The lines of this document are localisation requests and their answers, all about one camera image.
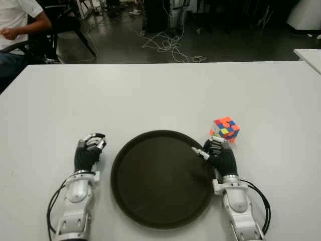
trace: black chair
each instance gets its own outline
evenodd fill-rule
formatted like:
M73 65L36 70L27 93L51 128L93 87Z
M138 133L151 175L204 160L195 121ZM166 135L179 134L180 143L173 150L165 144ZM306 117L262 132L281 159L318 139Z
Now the black chair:
M2 50L0 53L10 53L15 49L20 49L24 52L24 62L25 65L21 66L21 71L28 65L28 64L45 64L46 62L44 59L40 58L39 56L35 55L32 52L32 49L38 46L39 43L37 41L27 40L20 43L16 43L10 45ZM0 78L0 94L11 84L11 82L16 78L16 76L9 76L6 78Z
M50 35L50 42L54 49L54 52L57 51L57 40L58 34L64 32L75 32L88 50L96 57L95 52L90 48L88 40L80 32L81 22L77 17L69 16L73 12L73 9L68 5L53 5L53 6L43 6L44 12L50 19L52 23L52 29L46 31L45 35Z

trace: white shirt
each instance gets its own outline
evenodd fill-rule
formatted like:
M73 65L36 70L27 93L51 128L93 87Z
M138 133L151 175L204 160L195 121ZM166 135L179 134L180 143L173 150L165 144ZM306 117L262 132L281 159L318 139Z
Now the white shirt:
M43 9L35 0L0 0L0 30L4 28L24 27L28 15L35 18ZM18 35L15 40L8 40L0 35L0 49L12 44L28 40L28 35ZM13 50L13 54L23 54L21 50Z

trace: rubik's cube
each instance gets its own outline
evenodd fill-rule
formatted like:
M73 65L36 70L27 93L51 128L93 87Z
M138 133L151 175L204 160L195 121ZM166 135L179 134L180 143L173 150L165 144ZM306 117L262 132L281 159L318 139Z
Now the rubik's cube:
M223 137L229 142L234 142L239 131L240 128L238 127L238 125L236 125L230 117L225 117L213 121L210 135Z

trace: person's arm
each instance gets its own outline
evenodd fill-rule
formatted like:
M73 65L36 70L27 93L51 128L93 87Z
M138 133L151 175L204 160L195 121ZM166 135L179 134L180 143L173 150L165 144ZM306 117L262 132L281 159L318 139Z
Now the person's arm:
M45 31L51 28L51 22L44 12L41 12L36 16L36 21L32 24L28 24L24 27L18 28L4 28L0 30L0 34L8 40L15 40L20 34L33 34Z

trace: black glove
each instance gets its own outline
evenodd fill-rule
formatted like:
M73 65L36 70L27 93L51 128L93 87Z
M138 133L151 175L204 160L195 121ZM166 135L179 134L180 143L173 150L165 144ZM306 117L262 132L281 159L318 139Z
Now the black glove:
M238 175L235 157L228 142L218 144L207 140L203 149L210 155L208 161L219 171L222 177Z
M105 135L89 134L78 142L75 153L75 172L85 170L91 172L93 165L99 161L99 155L106 146Z

